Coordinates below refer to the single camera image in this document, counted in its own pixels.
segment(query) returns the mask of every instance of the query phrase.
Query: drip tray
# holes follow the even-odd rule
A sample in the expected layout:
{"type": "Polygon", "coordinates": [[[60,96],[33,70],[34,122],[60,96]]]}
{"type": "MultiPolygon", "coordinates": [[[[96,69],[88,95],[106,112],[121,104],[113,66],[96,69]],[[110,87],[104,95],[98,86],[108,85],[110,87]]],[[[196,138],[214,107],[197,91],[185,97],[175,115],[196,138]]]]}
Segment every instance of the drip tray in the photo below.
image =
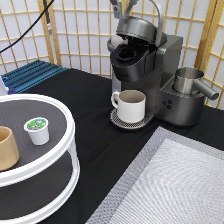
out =
{"type": "Polygon", "coordinates": [[[110,113],[110,120],[111,122],[118,128],[125,130],[125,131],[138,131],[141,128],[144,128],[149,122],[153,119],[153,116],[150,114],[145,114],[145,117],[143,120],[137,122],[137,123],[126,123],[122,120],[120,120],[117,116],[117,109],[114,109],[110,113]]]}

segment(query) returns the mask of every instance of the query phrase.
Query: power cord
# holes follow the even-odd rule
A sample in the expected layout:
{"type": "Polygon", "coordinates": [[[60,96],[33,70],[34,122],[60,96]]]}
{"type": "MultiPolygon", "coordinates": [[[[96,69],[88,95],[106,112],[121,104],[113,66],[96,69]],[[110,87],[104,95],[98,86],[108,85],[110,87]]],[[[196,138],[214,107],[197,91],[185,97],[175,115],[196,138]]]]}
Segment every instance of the power cord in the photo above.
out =
{"type": "Polygon", "coordinates": [[[47,5],[47,7],[44,9],[44,11],[40,14],[40,16],[36,19],[36,21],[31,25],[31,27],[18,39],[16,40],[14,43],[12,43],[11,45],[9,45],[8,47],[6,47],[5,49],[0,51],[0,54],[3,53],[4,51],[8,50],[9,48],[13,47],[15,44],[17,44],[20,40],[23,39],[23,37],[26,36],[26,34],[37,24],[37,22],[41,19],[41,17],[44,15],[44,13],[48,10],[48,8],[52,5],[52,3],[54,2],[54,0],[52,0],[49,5],[47,5]]]}

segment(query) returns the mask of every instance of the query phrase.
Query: gray mat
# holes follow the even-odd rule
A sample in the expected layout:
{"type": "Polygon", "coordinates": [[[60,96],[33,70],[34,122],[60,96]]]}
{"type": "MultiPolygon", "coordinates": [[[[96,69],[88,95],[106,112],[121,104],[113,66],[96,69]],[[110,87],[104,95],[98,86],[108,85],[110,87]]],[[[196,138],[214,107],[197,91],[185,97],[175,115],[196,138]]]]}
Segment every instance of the gray mat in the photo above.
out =
{"type": "Polygon", "coordinates": [[[224,221],[224,160],[166,139],[110,224],[224,221]]]}
{"type": "Polygon", "coordinates": [[[219,159],[224,159],[224,153],[207,146],[203,143],[188,139],[186,137],[177,135],[173,132],[167,131],[159,127],[153,136],[146,143],[144,148],[130,164],[128,169],[124,172],[119,181],[115,184],[100,206],[96,209],[87,224],[108,224],[117,208],[130,191],[136,180],[139,178],[147,164],[152,159],[153,155],[165,139],[176,141],[182,145],[191,147],[193,149],[205,152],[219,159]]]}
{"type": "Polygon", "coordinates": [[[19,100],[0,103],[0,126],[12,129],[20,152],[18,163],[12,168],[26,165],[55,147],[62,139],[67,128],[64,114],[55,106],[33,100],[19,100]],[[35,146],[24,131],[24,124],[35,117],[49,121],[50,140],[43,146],[35,146]]]}
{"type": "Polygon", "coordinates": [[[0,220],[22,217],[48,205],[68,185],[72,170],[71,156],[66,152],[36,176],[0,188],[0,220]]]}

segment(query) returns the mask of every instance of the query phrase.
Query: coffee machine lid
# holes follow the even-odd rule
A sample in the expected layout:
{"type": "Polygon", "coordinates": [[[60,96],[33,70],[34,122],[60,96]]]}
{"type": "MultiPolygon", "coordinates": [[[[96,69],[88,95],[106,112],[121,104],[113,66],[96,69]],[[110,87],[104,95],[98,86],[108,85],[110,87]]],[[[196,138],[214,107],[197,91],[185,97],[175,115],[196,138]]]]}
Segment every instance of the coffee machine lid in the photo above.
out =
{"type": "Polygon", "coordinates": [[[136,4],[130,1],[125,9],[124,16],[119,21],[117,34],[122,37],[135,37],[159,47],[167,41],[167,35],[163,32],[164,12],[162,7],[154,0],[149,1],[154,4],[158,12],[158,27],[144,19],[129,16],[132,7],[136,4]]]}
{"type": "MultiPolygon", "coordinates": [[[[127,16],[122,17],[119,20],[117,35],[135,37],[151,44],[156,44],[157,29],[158,28],[156,26],[144,19],[127,16]]],[[[158,43],[157,47],[166,41],[167,35],[162,32],[160,42],[158,43]]]]}

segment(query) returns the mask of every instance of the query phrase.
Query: black table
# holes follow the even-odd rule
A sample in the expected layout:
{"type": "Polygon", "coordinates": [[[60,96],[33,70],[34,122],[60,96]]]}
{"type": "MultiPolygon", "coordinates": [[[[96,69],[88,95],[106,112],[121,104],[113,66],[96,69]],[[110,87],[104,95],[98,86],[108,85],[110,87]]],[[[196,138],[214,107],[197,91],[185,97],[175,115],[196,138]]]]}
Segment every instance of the black table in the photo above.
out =
{"type": "Polygon", "coordinates": [[[192,128],[155,120],[135,133],[116,129],[109,119],[111,85],[109,79],[70,69],[26,91],[60,100],[76,123],[80,179],[69,200],[43,224],[85,223],[159,126],[224,150],[224,111],[209,107],[192,128]]]}

